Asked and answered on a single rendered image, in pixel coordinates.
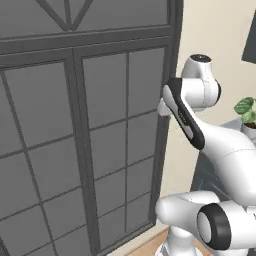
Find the large dark grey window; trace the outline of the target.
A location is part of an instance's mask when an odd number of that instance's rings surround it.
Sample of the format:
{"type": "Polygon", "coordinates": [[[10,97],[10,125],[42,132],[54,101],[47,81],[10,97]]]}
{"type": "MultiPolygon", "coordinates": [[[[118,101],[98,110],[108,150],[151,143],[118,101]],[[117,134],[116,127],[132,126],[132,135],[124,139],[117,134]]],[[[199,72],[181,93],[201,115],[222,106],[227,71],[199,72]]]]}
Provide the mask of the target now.
{"type": "Polygon", "coordinates": [[[152,228],[184,0],[0,0],[0,256],[107,256],[152,228]]]}

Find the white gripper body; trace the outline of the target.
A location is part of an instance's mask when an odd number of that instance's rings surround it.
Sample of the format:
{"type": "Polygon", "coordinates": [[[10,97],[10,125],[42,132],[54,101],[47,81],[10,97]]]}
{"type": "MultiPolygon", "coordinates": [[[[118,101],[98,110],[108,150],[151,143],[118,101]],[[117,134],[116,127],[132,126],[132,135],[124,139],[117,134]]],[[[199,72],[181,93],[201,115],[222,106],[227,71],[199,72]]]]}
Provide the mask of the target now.
{"type": "Polygon", "coordinates": [[[161,117],[170,117],[172,115],[171,110],[168,108],[163,99],[160,99],[157,111],[161,117]]]}

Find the dark wall cupboard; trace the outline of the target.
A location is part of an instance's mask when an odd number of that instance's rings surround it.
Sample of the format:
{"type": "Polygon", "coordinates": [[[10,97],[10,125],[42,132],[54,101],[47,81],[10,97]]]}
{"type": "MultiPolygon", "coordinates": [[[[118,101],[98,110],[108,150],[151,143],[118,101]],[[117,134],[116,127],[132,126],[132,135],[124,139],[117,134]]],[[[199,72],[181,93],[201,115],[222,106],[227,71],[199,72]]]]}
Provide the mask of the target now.
{"type": "Polygon", "coordinates": [[[252,20],[252,24],[244,47],[242,60],[256,64],[256,16],[252,20]]]}

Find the green plant in white pot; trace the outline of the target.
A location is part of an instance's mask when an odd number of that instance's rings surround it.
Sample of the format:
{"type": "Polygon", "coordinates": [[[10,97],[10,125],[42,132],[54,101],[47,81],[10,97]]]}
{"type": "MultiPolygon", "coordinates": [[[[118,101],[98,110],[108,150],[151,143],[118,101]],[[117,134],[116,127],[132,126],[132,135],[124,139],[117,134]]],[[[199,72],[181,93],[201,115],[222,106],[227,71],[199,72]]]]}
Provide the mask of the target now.
{"type": "Polygon", "coordinates": [[[241,116],[241,132],[256,144],[256,98],[241,99],[234,106],[234,111],[241,116]]]}

